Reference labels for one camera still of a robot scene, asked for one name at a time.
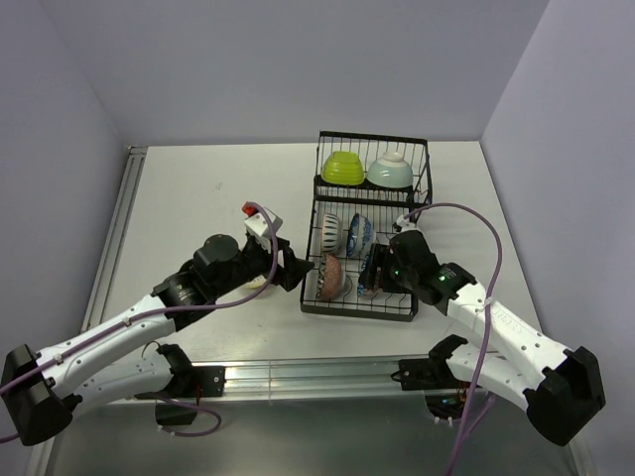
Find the black wire basket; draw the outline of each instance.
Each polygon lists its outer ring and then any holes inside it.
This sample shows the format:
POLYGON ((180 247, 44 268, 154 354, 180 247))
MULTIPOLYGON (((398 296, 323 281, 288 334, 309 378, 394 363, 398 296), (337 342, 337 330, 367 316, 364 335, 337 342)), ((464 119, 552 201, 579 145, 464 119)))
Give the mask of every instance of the black wire basket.
POLYGON ((322 131, 317 144, 314 200, 307 246, 307 260, 315 267, 302 284, 300 308, 303 312, 350 317, 367 317, 410 322, 419 310, 417 299, 411 294, 380 292, 372 297, 359 296, 357 280, 362 271, 363 258, 347 258, 345 243, 333 255, 345 273, 344 292, 330 300, 320 298, 321 225, 325 213, 336 215, 344 230, 359 213, 369 219, 375 231, 376 243, 387 245, 394 236, 393 223, 399 215, 432 203, 433 183, 430 171, 428 141, 408 137, 378 136, 347 132, 322 131), (321 170, 333 152, 357 154, 364 169, 360 185, 336 185, 324 181, 321 170), (366 178, 370 165, 385 152, 399 152, 413 170, 413 184, 404 188, 384 188, 366 178))

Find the black bracket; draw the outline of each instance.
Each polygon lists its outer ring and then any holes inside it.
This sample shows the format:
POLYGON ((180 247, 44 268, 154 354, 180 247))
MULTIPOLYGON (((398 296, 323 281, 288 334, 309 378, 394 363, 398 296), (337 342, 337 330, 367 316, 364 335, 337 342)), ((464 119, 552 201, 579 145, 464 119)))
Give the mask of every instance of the black bracket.
MULTIPOLYGON (((208 399, 222 397, 225 388, 225 368, 221 365, 193 367, 190 384, 176 397, 183 399, 208 399)), ((155 420, 161 426, 187 426, 193 423, 197 412, 174 407, 172 405, 157 404, 155 406, 155 420)))
POLYGON ((221 365, 205 365, 193 368, 193 381, 184 392, 184 399, 195 399, 200 388, 200 397, 204 399, 222 397, 225 389, 225 368, 221 365))
POLYGON ((458 346, 466 343, 467 339, 450 335, 430 351, 428 358, 400 360, 399 370, 390 377, 401 384, 404 392, 455 389, 458 387, 458 380, 445 361, 458 346))

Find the white bowl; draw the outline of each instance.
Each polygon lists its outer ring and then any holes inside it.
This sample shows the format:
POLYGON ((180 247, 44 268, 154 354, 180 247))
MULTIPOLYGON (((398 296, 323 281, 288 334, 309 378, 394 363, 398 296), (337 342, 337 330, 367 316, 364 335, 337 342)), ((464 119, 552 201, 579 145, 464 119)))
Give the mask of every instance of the white bowl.
POLYGON ((321 251, 335 254, 343 241, 341 220, 337 215, 325 213, 321 219, 321 251))
POLYGON ((386 152, 368 168, 368 181, 384 188, 413 186, 413 169, 399 152, 386 152))

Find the green bowl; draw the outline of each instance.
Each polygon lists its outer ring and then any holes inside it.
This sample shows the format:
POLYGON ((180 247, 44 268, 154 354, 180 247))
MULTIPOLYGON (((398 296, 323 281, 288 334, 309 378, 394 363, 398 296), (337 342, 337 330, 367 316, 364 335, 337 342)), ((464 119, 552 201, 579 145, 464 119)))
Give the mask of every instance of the green bowl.
POLYGON ((326 159, 321 177, 336 185, 360 185, 364 181, 364 168, 357 154, 337 151, 326 159))

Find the red object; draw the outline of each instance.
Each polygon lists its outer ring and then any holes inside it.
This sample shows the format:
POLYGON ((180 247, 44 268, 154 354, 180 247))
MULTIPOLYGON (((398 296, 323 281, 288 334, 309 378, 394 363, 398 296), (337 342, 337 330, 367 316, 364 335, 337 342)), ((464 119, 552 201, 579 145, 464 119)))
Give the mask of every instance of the red object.
POLYGON ((256 209, 255 206, 249 206, 247 203, 242 205, 242 211, 244 211, 247 214, 247 216, 253 216, 256 213, 258 213, 258 210, 256 209))

